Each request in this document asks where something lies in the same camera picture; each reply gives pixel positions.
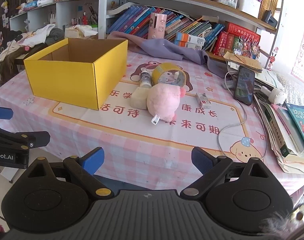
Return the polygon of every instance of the crosshair logo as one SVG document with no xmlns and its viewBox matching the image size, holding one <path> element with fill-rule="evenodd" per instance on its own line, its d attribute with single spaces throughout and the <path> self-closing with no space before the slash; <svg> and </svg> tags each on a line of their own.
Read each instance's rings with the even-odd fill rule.
<svg viewBox="0 0 304 240">
<path fill-rule="evenodd" d="M 151 193 L 145 193 L 143 196 L 146 197 L 146 198 L 150 198 L 150 197 L 152 197 L 152 194 Z"/>
</svg>

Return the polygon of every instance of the silver screw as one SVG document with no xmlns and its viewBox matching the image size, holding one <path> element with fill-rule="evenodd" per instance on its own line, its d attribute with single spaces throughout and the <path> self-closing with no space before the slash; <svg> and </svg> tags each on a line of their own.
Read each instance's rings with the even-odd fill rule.
<svg viewBox="0 0 304 240">
<path fill-rule="evenodd" d="M 187 196 L 196 196 L 199 194 L 199 191 L 196 188 L 189 187 L 183 190 L 183 193 Z"/>
</svg>

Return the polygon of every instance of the teal book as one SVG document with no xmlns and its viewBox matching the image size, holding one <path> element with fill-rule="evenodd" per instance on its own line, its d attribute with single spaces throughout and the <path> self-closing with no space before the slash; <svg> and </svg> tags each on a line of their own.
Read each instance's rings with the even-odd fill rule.
<svg viewBox="0 0 304 240">
<path fill-rule="evenodd" d="M 285 103 L 288 113 L 294 120 L 299 132 L 304 139 L 304 106 L 296 106 Z"/>
</svg>

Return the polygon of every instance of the floor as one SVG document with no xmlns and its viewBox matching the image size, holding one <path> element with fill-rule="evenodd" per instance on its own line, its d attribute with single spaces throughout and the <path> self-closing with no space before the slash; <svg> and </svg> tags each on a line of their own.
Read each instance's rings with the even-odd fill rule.
<svg viewBox="0 0 304 240">
<path fill-rule="evenodd" d="M 50 154 L 49 152 L 46 152 L 40 148 L 32 149 L 30 150 L 30 163 L 32 163 L 36 158 L 38 157 L 46 157 L 49 162 L 60 162 L 61 159 L 58 157 Z M 17 181 L 17 179 L 20 177 L 20 175 L 24 172 L 24 170 L 19 170 L 16 175 L 13 178 L 13 183 Z M 9 183 L 6 178 L 0 175 L 0 216 L 2 215 L 1 212 L 1 201 L 5 194 L 8 192 L 8 190 L 11 188 L 13 184 Z M 5 221 L 0 219 L 0 225 L 3 226 L 5 231 L 9 231 L 9 227 Z"/>
</svg>

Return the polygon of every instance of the white storage container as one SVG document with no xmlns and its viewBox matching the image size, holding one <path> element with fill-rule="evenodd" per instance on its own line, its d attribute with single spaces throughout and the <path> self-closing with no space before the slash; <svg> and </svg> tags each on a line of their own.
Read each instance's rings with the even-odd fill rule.
<svg viewBox="0 0 304 240">
<path fill-rule="evenodd" d="M 258 0 L 239 0 L 237 9 L 254 17 L 258 17 L 260 2 Z"/>
</svg>

